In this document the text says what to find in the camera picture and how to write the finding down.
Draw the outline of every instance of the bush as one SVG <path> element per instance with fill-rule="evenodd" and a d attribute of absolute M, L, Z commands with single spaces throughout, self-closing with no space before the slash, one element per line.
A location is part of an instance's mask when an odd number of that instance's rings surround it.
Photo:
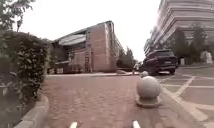
<path fill-rule="evenodd" d="M 15 88 L 22 102 L 37 99 L 43 85 L 45 43 L 26 33 L 0 33 L 0 85 L 5 85 L 2 86 L 5 89 Z"/>

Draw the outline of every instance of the leaves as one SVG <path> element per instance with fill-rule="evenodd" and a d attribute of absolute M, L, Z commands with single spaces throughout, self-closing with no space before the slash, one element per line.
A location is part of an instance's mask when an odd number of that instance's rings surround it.
<path fill-rule="evenodd" d="M 0 45 L 3 54 L 0 67 L 4 68 L 0 75 L 3 95 L 14 88 L 23 103 L 36 99 L 44 80 L 47 56 L 44 41 L 26 33 L 7 31 L 0 34 L 0 43 L 6 44 L 6 48 Z"/>
<path fill-rule="evenodd" d="M 34 0 L 0 0 L 0 30 L 10 30 L 16 22 L 22 24 L 25 10 L 32 9 L 31 2 Z"/>

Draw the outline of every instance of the curb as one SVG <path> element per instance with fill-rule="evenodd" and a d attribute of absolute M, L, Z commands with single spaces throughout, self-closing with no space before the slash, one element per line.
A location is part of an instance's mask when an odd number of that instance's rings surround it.
<path fill-rule="evenodd" d="M 14 128 L 42 128 L 43 122 L 49 111 L 49 100 L 45 95 L 41 95 L 41 100 L 37 101 L 32 108 Z"/>
<path fill-rule="evenodd" d="M 178 117 L 183 119 L 190 126 L 190 128 L 204 128 L 188 111 L 186 111 L 180 104 L 178 104 L 174 99 L 166 94 L 163 89 L 161 91 L 160 97 L 163 100 L 163 104 L 168 104 L 171 109 L 178 114 Z"/>
<path fill-rule="evenodd" d="M 140 74 L 114 74 L 114 75 L 97 75 L 91 77 L 117 77 L 117 76 L 139 76 Z"/>

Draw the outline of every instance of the car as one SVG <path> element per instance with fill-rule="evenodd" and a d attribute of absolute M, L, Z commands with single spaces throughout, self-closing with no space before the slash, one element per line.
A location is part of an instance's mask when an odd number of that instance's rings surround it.
<path fill-rule="evenodd" d="M 155 75 L 160 71 L 168 71 L 174 74 L 178 68 L 178 58 L 169 50 L 156 50 L 147 55 L 139 71 L 147 71 L 149 75 Z"/>

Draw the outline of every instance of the concrete bollard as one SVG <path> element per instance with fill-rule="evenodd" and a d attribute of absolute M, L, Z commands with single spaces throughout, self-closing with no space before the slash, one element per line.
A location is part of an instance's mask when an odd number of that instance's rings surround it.
<path fill-rule="evenodd" d="M 152 76 L 141 78 L 137 83 L 138 97 L 137 105 L 144 108 L 156 108 L 161 105 L 159 97 L 161 85 L 158 80 Z"/>
<path fill-rule="evenodd" d="M 145 76 L 149 76 L 148 72 L 146 71 L 143 71 L 141 74 L 140 74 L 140 77 L 143 78 Z"/>

